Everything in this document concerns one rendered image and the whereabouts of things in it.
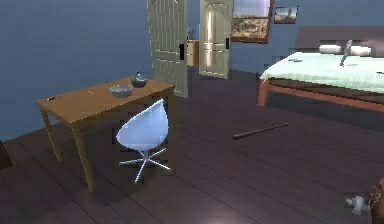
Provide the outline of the grey bowl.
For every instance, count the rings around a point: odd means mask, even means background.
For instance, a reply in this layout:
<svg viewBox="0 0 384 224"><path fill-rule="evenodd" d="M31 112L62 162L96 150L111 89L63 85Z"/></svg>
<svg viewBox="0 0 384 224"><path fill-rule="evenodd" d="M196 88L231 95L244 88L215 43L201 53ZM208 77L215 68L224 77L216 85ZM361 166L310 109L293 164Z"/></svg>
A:
<svg viewBox="0 0 384 224"><path fill-rule="evenodd" d="M110 92L117 98L126 98L131 95L132 89L131 85L115 85L110 88Z"/></svg>

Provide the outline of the white swivel chair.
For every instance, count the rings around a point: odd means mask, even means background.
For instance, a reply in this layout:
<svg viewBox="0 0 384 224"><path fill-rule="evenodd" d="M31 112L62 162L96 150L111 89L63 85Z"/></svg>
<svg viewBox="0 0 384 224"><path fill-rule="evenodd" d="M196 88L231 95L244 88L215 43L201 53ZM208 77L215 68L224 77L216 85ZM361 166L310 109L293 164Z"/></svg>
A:
<svg viewBox="0 0 384 224"><path fill-rule="evenodd" d="M141 155L140 159L119 162L120 166L141 163L141 167L134 180L135 184L140 180L147 163L154 164L165 170L170 170L170 167L154 160L154 157L165 152L167 148L149 154L150 150L157 148L165 141L168 134L169 121L163 99L156 101L129 119L117 132L116 141L120 145L127 149L137 151Z"/></svg>

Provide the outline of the brown framed landscape picture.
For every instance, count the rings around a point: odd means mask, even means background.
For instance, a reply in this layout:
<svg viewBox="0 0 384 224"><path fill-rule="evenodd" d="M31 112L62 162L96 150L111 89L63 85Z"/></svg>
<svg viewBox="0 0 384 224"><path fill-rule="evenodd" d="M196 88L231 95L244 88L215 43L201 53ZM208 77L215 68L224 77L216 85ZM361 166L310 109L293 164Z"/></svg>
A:
<svg viewBox="0 0 384 224"><path fill-rule="evenodd" d="M234 0L232 42L267 44L274 0Z"/></svg>

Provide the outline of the white crumpled cloth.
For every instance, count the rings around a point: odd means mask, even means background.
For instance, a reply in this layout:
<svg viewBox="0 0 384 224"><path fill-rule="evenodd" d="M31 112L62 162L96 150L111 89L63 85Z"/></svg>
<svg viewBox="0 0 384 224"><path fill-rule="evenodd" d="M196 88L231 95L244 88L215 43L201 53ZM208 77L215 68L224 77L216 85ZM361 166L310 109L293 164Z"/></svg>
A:
<svg viewBox="0 0 384 224"><path fill-rule="evenodd" d="M354 215L361 216L369 212L368 204L366 203L366 200L361 196L346 198L345 206L350 208Z"/></svg>

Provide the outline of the cream panelled room door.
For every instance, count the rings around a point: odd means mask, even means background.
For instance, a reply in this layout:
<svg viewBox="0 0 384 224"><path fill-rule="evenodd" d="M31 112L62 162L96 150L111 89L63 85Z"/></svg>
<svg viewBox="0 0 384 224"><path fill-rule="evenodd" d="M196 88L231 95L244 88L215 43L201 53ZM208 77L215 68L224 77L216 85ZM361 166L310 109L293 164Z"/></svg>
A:
<svg viewBox="0 0 384 224"><path fill-rule="evenodd" d="M228 78L233 0L200 0L199 73Z"/></svg>
<svg viewBox="0 0 384 224"><path fill-rule="evenodd" d="M153 78L174 86L174 94L187 97L186 0L147 0ZM185 46L180 60L179 45Z"/></svg>

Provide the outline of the dark brown baseball bat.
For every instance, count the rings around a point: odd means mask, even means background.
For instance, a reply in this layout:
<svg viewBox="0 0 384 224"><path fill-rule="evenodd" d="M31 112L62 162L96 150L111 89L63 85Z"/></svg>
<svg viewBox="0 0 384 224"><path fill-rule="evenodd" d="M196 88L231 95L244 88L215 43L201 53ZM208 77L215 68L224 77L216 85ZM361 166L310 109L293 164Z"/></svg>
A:
<svg viewBox="0 0 384 224"><path fill-rule="evenodd" d="M241 139L241 138L246 138L246 137L249 137L249 136L252 136L252 135L255 135L255 134L259 134L259 133L266 132L266 131L269 131L269 130L285 127L285 126L288 126L288 125L289 125L289 123L286 122L286 123L283 123L283 124L280 124L280 125L275 125L275 126L272 126L272 127L267 127L267 128L263 128L263 129L254 130L254 131L243 132L243 133L239 133L239 134L233 135L232 139L233 140L238 140L238 139Z"/></svg>

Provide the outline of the grey tall thin object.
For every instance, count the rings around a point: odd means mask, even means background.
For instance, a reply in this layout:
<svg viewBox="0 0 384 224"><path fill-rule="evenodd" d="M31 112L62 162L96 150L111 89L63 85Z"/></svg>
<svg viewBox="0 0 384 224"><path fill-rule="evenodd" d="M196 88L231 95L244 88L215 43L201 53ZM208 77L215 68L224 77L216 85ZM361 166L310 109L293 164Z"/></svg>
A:
<svg viewBox="0 0 384 224"><path fill-rule="evenodd" d="M346 58L348 57L349 53L351 52L352 44L353 44L353 40L348 40L346 42L346 46L344 48L343 57L341 58L341 61L340 61L340 66L344 66L344 62L345 62Z"/></svg>

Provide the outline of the white pillow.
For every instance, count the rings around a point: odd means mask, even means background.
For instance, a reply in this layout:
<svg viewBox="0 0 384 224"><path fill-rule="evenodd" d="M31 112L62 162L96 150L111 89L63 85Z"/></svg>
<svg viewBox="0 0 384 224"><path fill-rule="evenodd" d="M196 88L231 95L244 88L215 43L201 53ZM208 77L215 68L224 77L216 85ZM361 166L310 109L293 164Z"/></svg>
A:
<svg viewBox="0 0 384 224"><path fill-rule="evenodd" d="M340 54L342 48L339 45L321 45L319 52L322 54Z"/></svg>
<svg viewBox="0 0 384 224"><path fill-rule="evenodd" d="M353 56L370 56L372 49L365 46L352 46L350 54Z"/></svg>

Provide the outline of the wooden bed with pale cover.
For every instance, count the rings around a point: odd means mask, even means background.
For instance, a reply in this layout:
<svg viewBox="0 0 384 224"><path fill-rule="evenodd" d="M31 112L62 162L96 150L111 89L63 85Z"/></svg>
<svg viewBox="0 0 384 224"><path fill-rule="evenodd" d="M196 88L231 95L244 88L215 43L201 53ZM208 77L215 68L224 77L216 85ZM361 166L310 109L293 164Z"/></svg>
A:
<svg viewBox="0 0 384 224"><path fill-rule="evenodd" d="M370 47L371 55L349 53L340 66L348 40ZM322 54L321 45L339 45L342 52ZM384 112L384 26L301 26L294 52L260 76L257 104L265 105L270 92Z"/></svg>

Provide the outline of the brown wooden table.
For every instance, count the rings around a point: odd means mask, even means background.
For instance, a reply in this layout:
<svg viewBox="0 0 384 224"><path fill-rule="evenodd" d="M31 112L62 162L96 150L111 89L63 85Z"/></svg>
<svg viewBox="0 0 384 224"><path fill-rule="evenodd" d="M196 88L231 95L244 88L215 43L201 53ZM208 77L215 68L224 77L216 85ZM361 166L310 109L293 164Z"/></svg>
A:
<svg viewBox="0 0 384 224"><path fill-rule="evenodd" d="M95 182L87 158L87 150L80 134L83 128L89 125L108 123L113 118L118 118L120 115L131 112L150 100L160 97L167 100L170 129L175 129L174 86L163 81L149 80L145 87L134 88L131 95L126 98L116 98L111 94L110 88L112 86L130 83L131 78L126 77L36 101L53 152L59 162L62 161L62 154L48 116L51 115L71 129L90 192L94 191ZM50 97L57 98L47 101L46 98Z"/></svg>

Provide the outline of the dark brown furniture corner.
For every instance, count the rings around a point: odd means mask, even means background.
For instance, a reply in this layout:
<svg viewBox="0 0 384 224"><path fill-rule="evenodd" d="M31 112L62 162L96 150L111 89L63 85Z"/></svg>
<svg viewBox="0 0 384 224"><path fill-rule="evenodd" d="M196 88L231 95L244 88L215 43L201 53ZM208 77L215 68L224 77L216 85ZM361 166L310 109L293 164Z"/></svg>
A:
<svg viewBox="0 0 384 224"><path fill-rule="evenodd" d="M12 165L13 163L0 140L0 170L11 167Z"/></svg>

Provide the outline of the small dark framed picture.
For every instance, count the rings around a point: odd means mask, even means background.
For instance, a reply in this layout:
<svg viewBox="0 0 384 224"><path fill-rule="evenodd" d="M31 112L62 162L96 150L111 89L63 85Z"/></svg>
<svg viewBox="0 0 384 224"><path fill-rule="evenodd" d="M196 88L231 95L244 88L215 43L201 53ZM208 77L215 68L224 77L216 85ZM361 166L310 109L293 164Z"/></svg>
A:
<svg viewBox="0 0 384 224"><path fill-rule="evenodd" d="M295 24L297 18L297 7L277 7L275 9L275 24Z"/></svg>

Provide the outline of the dark grey kettle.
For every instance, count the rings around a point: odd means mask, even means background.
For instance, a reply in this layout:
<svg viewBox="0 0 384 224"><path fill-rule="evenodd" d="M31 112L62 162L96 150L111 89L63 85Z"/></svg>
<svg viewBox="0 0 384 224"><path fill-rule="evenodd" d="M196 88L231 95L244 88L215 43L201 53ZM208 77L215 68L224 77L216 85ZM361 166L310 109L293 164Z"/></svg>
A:
<svg viewBox="0 0 384 224"><path fill-rule="evenodd" d="M147 84L147 79L139 71L137 71L131 78L131 83L135 88L143 88Z"/></svg>

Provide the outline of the brown wooden chest of drawers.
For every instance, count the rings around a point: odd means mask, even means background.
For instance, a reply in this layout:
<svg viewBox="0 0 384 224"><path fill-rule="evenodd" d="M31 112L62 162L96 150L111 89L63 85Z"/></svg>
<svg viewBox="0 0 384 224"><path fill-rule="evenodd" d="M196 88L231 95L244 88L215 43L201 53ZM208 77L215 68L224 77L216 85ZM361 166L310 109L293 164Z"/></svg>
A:
<svg viewBox="0 0 384 224"><path fill-rule="evenodd" d="M188 66L199 65L199 41L198 40L187 41L187 65Z"/></svg>

